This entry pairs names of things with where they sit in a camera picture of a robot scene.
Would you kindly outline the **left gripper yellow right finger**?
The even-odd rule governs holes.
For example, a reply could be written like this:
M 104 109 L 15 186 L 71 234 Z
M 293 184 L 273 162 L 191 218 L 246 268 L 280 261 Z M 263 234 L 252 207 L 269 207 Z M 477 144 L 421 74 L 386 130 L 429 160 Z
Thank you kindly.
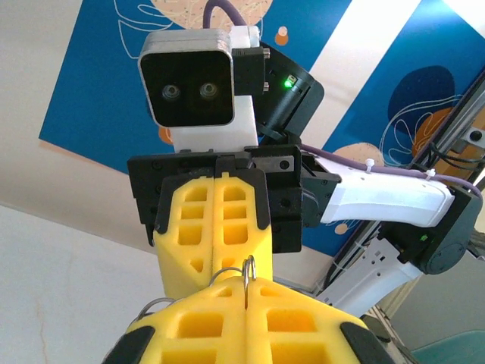
M 247 363 L 393 362 L 353 315 L 263 278 L 247 296 Z

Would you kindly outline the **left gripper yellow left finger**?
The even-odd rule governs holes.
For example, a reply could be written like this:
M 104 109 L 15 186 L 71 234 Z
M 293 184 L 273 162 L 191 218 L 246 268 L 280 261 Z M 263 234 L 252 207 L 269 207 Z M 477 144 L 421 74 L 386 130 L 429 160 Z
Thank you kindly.
M 242 277 L 219 281 L 128 327 L 104 363 L 244 363 Z

